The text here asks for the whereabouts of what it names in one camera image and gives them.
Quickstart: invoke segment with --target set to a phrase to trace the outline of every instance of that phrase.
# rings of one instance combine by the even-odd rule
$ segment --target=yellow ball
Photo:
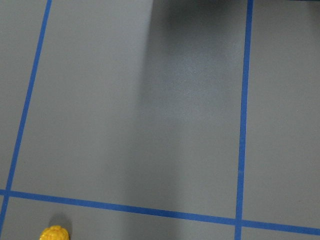
[[[69,234],[63,227],[56,225],[43,230],[39,240],[69,240]]]

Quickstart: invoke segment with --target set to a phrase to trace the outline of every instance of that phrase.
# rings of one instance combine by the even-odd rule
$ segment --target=blue line
[[[249,82],[249,67],[250,67],[250,44],[251,44],[253,5],[254,5],[254,1],[248,0],[247,9],[246,9],[244,57],[243,57],[243,72],[242,72],[240,137],[239,137],[238,179],[237,179],[237,190],[236,190],[234,240],[241,240],[241,231],[242,231],[242,213],[243,213],[243,201],[244,201],[244,178],[245,178],[245,159],[246,159],[247,100],[248,100],[248,82]]]
[[[120,204],[105,203],[105,202],[98,202],[98,201],[80,200],[80,199],[58,197],[58,196],[48,196],[48,195],[33,194],[33,193],[26,193],[26,192],[19,192],[19,191],[11,191],[10,196],[16,197],[16,198],[22,198],[22,199],[75,205],[75,206],[89,207],[89,208],[96,208],[96,209],[113,210],[113,211],[120,211],[120,212],[127,212],[127,213],[153,215],[153,216],[159,216],[159,217],[185,219],[185,220],[193,220],[193,221],[215,223],[215,224],[235,225],[234,219],[226,218],[226,217],[200,215],[200,214],[194,214],[194,213],[168,211],[168,210],[120,205]]]
[[[9,175],[8,175],[7,182],[6,182],[5,190],[7,192],[10,192],[11,187],[12,187],[12,183],[13,183],[13,180],[14,180],[14,175],[15,175],[16,165],[17,165],[17,161],[18,161],[20,145],[21,145],[23,134],[24,134],[24,128],[25,128],[25,124],[26,124],[26,120],[27,120],[27,115],[28,115],[28,109],[29,109],[29,105],[30,105],[31,95],[32,95],[32,91],[33,91],[33,88],[34,88],[34,83],[35,83],[35,79],[36,79],[36,74],[37,74],[37,69],[38,69],[41,49],[42,49],[42,45],[43,45],[43,42],[44,42],[47,22],[48,22],[48,18],[49,18],[51,2],[52,2],[52,0],[47,0],[46,6],[45,6],[45,10],[44,10],[44,15],[43,15],[43,19],[42,19],[39,39],[38,39],[36,52],[35,52],[35,56],[34,56],[32,71],[31,71],[30,80],[29,80],[29,85],[28,85],[28,89],[27,89],[27,92],[26,92],[26,96],[25,96],[25,101],[24,101],[24,106],[23,106],[23,110],[22,110],[20,125],[19,125],[19,129],[18,129],[16,141],[15,141],[15,146],[14,146],[14,150],[13,150],[12,160],[11,160],[11,166],[10,166]],[[5,221],[8,202],[9,202],[9,195],[5,193],[4,194],[3,203],[2,203],[2,207],[1,207],[1,214],[0,214],[0,237],[1,237],[2,228],[3,228],[3,225],[4,225],[4,221]]]
[[[312,228],[312,227],[292,226],[292,225],[284,225],[284,224],[277,224],[277,223],[249,221],[249,220],[243,220],[242,226],[247,228],[266,229],[266,230],[275,230],[275,231],[282,231],[282,232],[289,232],[289,233],[320,236],[320,229]]]

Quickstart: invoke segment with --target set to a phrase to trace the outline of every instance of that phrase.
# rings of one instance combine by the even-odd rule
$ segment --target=small yellow toy
[[[69,240],[69,233],[63,227],[55,225],[43,230],[39,240]]]

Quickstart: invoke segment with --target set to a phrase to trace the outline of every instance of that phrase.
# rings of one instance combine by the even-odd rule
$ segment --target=bumpy yellow object
[[[39,240],[69,240],[69,233],[63,227],[55,225],[43,230]]]

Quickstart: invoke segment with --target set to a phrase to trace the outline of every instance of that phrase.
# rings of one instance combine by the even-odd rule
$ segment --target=yellow object
[[[55,225],[43,230],[39,240],[69,240],[69,234],[63,227]]]

